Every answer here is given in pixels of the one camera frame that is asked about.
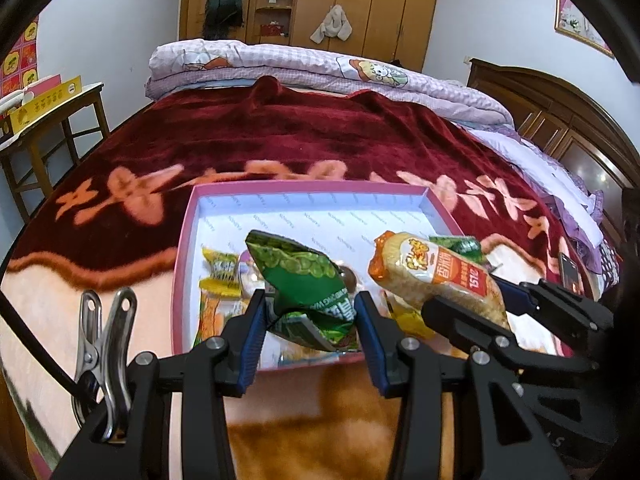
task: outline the wooden stool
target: wooden stool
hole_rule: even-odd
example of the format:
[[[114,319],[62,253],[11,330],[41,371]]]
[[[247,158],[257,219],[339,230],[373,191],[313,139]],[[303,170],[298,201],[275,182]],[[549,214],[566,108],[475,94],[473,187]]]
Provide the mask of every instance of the wooden stool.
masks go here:
[[[95,132],[101,132],[103,139],[110,135],[109,125],[104,115],[102,98],[100,96],[103,87],[103,83],[95,83],[82,87],[80,93],[55,108],[52,108],[49,112],[33,121],[33,123],[19,134],[0,145],[0,164],[2,164],[2,169],[4,170],[9,190],[11,190],[11,194],[14,197],[15,205],[18,207],[18,211],[20,211],[20,215],[25,223],[29,222],[30,216],[24,205],[21,193],[31,189],[41,189],[45,198],[53,193],[53,186],[51,185],[49,175],[47,175],[45,168],[45,163],[49,157],[62,147],[63,144],[66,144],[73,165],[76,167],[80,163],[80,157],[78,157],[78,150],[76,150],[75,138]],[[73,133],[71,131],[71,125],[69,124],[69,117],[85,106],[91,105],[94,106],[95,116],[98,119],[98,127],[83,130],[76,134]],[[56,124],[62,125],[62,131],[65,136],[47,153],[41,155],[38,149],[38,140]],[[11,166],[11,156],[20,150],[29,152],[32,169],[20,180],[16,180],[14,170]],[[37,182],[34,184],[25,184],[33,174],[35,174]]]

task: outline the red box on shelf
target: red box on shelf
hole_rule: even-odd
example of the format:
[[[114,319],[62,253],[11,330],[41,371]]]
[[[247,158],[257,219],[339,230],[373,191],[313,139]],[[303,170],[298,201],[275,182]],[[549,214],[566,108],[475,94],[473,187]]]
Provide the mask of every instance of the red box on shelf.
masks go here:
[[[260,26],[261,36],[279,36],[283,32],[284,32],[284,27],[282,25],[275,25],[271,23],[271,25]]]

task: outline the metal clamp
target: metal clamp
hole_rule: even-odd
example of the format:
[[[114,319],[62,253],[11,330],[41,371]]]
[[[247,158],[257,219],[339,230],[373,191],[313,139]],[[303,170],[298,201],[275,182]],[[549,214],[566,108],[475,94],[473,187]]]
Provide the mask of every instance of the metal clamp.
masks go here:
[[[119,439],[127,432],[131,396],[127,388],[126,358],[138,300],[129,287],[116,292],[106,326],[102,328],[102,303],[92,291],[82,293],[78,330],[78,360],[74,380],[91,399],[104,394],[107,425],[102,441]],[[78,425],[82,427],[92,407],[72,398]]]

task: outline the metal bolt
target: metal bolt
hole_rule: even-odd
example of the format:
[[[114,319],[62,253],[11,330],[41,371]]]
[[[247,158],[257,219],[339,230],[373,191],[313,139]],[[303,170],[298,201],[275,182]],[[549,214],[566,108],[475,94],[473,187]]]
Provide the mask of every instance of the metal bolt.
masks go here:
[[[147,366],[154,360],[154,355],[151,352],[142,352],[136,355],[136,363],[140,366]]]
[[[218,336],[210,337],[206,345],[210,350],[220,350],[225,345],[225,340]]]
[[[400,342],[400,345],[405,350],[417,350],[420,346],[420,341],[418,341],[415,337],[405,337]]]
[[[478,365],[485,365],[491,360],[491,358],[489,357],[489,354],[487,352],[483,352],[482,350],[478,350],[477,352],[474,352],[471,358]]]
[[[507,338],[505,338],[505,336],[503,336],[503,335],[497,335],[495,337],[495,343],[500,348],[507,348],[507,346],[509,346],[509,340]]]
[[[522,384],[513,383],[511,386],[513,386],[513,389],[516,390],[516,393],[519,397],[522,397],[524,395],[524,386],[522,386]]]

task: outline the green package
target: green package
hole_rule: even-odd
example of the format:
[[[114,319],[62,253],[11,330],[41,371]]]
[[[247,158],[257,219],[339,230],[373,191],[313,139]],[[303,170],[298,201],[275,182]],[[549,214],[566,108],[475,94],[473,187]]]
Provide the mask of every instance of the green package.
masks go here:
[[[246,245],[266,282],[270,332],[307,348],[357,349],[355,309],[338,267],[294,240],[253,230]]]
[[[483,265],[484,254],[480,242],[473,236],[430,236],[429,241],[464,256],[467,260]]]

